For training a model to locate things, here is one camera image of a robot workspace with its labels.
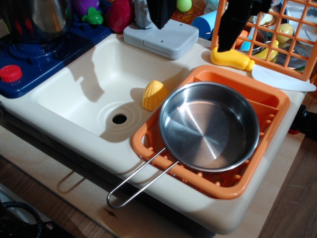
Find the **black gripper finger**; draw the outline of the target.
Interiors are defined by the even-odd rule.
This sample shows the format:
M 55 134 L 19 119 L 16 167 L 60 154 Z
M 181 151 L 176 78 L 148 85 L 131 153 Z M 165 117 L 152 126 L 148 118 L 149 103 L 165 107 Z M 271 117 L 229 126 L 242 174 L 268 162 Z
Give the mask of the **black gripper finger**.
M 267 13 L 271 3 L 270 0 L 229 0 L 219 25 L 218 51 L 230 50 L 249 18 L 260 12 Z
M 147 0 L 152 23 L 162 29 L 177 8 L 177 0 Z

